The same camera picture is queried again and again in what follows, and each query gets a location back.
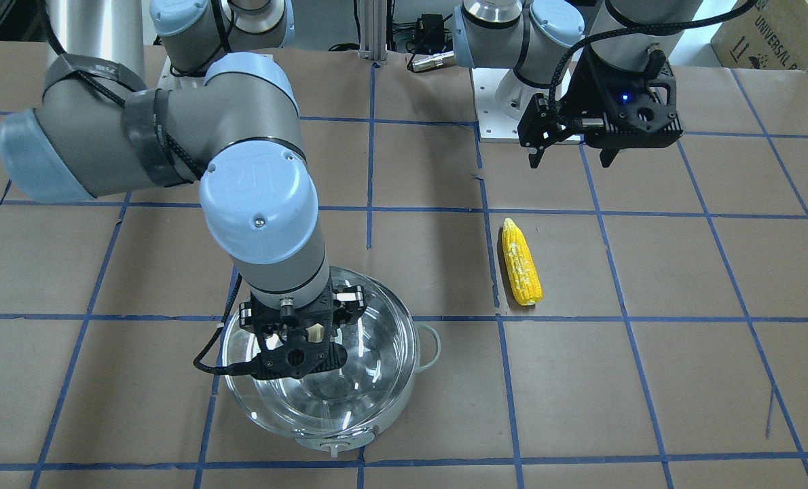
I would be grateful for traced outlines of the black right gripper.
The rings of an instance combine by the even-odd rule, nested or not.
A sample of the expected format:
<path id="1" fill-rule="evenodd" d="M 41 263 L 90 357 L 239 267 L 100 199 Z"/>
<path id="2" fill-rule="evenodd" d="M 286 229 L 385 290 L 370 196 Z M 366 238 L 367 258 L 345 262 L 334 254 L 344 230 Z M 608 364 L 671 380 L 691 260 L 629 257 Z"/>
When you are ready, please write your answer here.
<path id="1" fill-rule="evenodd" d="M 327 285 L 301 308 L 285 298 L 279 309 L 273 309 L 251 296 L 240 304 L 239 326 L 255 335 L 260 352 L 240 362 L 238 373 L 256 380 L 301 380 L 341 369 L 348 353 L 333 339 L 342 325 L 355 324 L 364 312 L 365 291 L 360 285 L 341 290 Z"/>

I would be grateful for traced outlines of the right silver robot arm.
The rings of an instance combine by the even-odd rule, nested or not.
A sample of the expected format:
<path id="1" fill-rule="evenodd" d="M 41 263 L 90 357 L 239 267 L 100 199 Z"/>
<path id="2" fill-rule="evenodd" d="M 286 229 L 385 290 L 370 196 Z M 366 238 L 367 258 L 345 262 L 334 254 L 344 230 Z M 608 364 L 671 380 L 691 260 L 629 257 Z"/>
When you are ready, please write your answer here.
<path id="1" fill-rule="evenodd" d="M 211 236 L 250 287 L 240 324 L 260 344 L 254 358 L 195 366 L 214 375 L 299 380 L 347 365 L 337 340 L 364 312 L 358 286 L 335 290 L 308 173 L 299 107 L 282 68 L 228 37 L 238 16 L 278 10 L 282 1 L 155 1 L 153 23 L 164 45 L 202 83 L 149 88 L 141 56 L 103 58 L 69 52 L 47 3 L 38 2 L 56 58 L 45 73 L 43 105 L 7 115 L 0 157 L 14 185 L 39 203 L 76 203 L 151 187 L 198 183 Z"/>

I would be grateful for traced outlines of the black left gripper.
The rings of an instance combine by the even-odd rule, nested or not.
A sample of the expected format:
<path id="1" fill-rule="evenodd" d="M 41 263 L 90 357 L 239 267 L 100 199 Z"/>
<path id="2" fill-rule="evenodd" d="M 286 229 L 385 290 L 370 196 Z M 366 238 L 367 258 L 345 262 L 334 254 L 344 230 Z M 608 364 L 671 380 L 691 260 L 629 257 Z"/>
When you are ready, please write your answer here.
<path id="1" fill-rule="evenodd" d="M 583 50 L 565 95 L 550 111 L 548 98 L 534 94 L 518 123 L 519 144 L 537 169 L 546 148 L 581 135 L 600 150 L 602 168 L 619 149 L 663 148 L 684 134 L 676 108 L 676 78 L 661 46 L 646 50 L 641 71 L 625 71 Z"/>

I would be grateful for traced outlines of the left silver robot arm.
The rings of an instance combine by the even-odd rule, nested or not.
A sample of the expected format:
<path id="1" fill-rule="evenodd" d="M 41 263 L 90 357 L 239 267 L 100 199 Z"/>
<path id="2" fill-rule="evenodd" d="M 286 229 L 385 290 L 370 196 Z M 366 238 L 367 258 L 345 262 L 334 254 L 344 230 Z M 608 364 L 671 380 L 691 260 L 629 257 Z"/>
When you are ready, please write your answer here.
<path id="1" fill-rule="evenodd" d="M 695 28 L 699 1 L 463 1 L 453 13 L 460 66 L 504 69 L 519 145 L 538 167 L 550 146 L 581 137 L 603 167 L 627 149 L 684 133 L 669 62 Z"/>

